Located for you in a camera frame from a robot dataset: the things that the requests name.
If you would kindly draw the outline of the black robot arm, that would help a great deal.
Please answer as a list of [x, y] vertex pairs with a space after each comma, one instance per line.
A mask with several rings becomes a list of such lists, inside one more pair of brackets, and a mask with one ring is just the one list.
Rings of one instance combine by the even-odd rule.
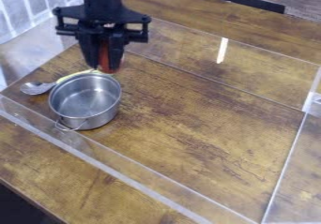
[[76, 38], [87, 65], [114, 73], [122, 65], [124, 47], [149, 42], [151, 17], [128, 9], [122, 0], [84, 0], [84, 4], [56, 7], [56, 34]]

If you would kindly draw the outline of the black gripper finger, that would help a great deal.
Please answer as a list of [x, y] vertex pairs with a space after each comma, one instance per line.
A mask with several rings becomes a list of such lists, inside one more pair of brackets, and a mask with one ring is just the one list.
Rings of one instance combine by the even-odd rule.
[[110, 71], [115, 72], [120, 67], [124, 54], [124, 35], [114, 33], [110, 36]]
[[79, 33], [78, 40], [80, 45], [80, 50], [91, 68], [98, 68], [98, 58], [99, 58], [99, 38], [98, 35], [88, 33]]

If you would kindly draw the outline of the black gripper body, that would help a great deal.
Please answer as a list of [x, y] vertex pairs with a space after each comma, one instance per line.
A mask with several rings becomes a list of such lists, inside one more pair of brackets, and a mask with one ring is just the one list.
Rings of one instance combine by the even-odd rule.
[[149, 41], [151, 17], [124, 6], [108, 11], [103, 9], [87, 11], [84, 5], [56, 7], [52, 14], [58, 20], [55, 26], [58, 35], [76, 37], [80, 32], [104, 35], [123, 31], [126, 43]]

